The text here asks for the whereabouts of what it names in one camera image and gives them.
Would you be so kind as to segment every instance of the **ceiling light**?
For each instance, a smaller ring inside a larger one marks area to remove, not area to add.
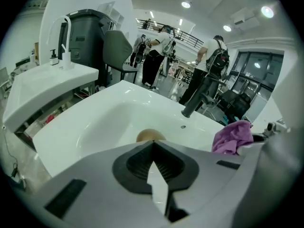
[[[182,2],[181,5],[187,9],[191,7],[191,5],[188,2]]]
[[[274,16],[274,12],[269,7],[262,7],[261,8],[262,14],[267,18],[272,18]]]
[[[228,25],[224,25],[223,28],[225,31],[228,31],[228,32],[231,31],[231,28]]]

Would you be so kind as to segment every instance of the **man in white shirt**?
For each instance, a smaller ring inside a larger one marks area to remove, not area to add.
[[[205,42],[203,44],[203,47],[198,52],[198,58],[196,61],[199,63],[197,67],[194,69],[192,79],[189,83],[188,89],[185,91],[184,95],[180,99],[179,103],[182,105],[185,105],[192,97],[194,92],[197,90],[199,85],[201,84],[204,77],[207,75],[208,70],[206,66],[206,60],[208,60],[213,52],[219,48],[220,43],[221,47],[224,50],[227,50],[226,45],[224,44],[224,39],[222,36],[216,35],[213,39]]]
[[[151,47],[151,50],[143,63],[142,83],[149,86],[150,90],[157,90],[157,88],[152,85],[161,63],[165,58],[163,50],[171,41],[170,33],[171,27],[165,25],[161,29],[158,37],[155,40],[147,43],[147,45]]]
[[[131,66],[133,66],[133,61],[136,57],[136,53],[138,52],[139,44],[141,44],[145,40],[146,40],[146,35],[142,35],[135,40],[135,43],[134,43],[134,46],[133,46],[133,53],[132,53],[131,58],[130,58],[130,65]]]

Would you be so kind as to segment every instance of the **railing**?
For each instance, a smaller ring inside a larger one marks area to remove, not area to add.
[[[146,29],[146,30],[150,30],[150,31],[159,32],[163,26],[164,26],[164,24],[161,24],[158,22],[154,23],[153,21],[147,21],[147,20],[142,20],[142,19],[137,20],[137,28],[139,28],[139,29]],[[195,38],[194,36],[184,32],[184,31],[181,31],[181,30],[178,32],[178,29],[176,29],[176,28],[174,28],[174,30],[175,30],[174,38],[176,40],[180,40],[198,50],[200,50],[201,47],[203,46],[204,42]]]

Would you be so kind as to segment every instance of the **purple towel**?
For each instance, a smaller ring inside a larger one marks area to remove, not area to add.
[[[253,143],[251,123],[240,120],[225,126],[214,136],[212,152],[236,154],[239,146]]]

